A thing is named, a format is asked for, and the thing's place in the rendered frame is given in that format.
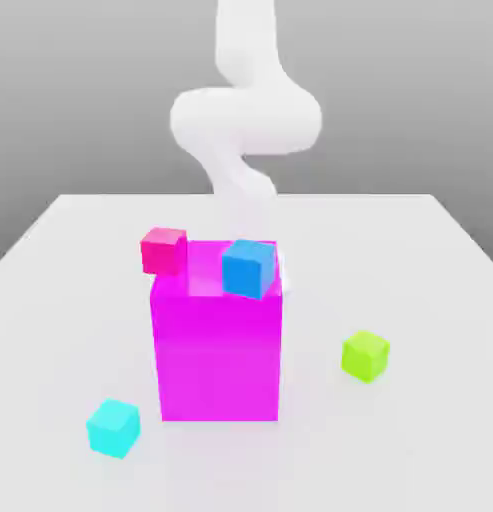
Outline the small cyan cube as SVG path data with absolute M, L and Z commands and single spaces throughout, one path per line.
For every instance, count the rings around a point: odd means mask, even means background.
M 123 459 L 141 433 L 137 406 L 115 399 L 104 400 L 86 421 L 90 448 Z

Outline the small blue cube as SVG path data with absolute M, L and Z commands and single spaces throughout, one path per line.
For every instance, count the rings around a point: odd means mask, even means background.
M 275 279 L 273 243 L 239 239 L 222 254 L 225 293 L 261 300 Z

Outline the small pink cube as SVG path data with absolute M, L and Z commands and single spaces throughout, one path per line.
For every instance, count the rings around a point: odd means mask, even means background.
M 143 272 L 177 275 L 187 265 L 188 239 L 185 230 L 152 228 L 140 242 Z

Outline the large magenta box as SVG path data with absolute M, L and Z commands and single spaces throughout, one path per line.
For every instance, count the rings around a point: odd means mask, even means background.
M 222 289 L 228 240 L 191 240 L 187 268 L 159 275 L 150 308 L 161 417 L 165 421 L 278 418 L 283 295 L 279 278 L 262 299 Z

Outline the small green cube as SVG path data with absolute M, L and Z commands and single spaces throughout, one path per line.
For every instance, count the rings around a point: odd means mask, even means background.
M 369 331 L 358 331 L 342 344 L 341 368 L 364 383 L 373 382 L 388 363 L 390 343 Z

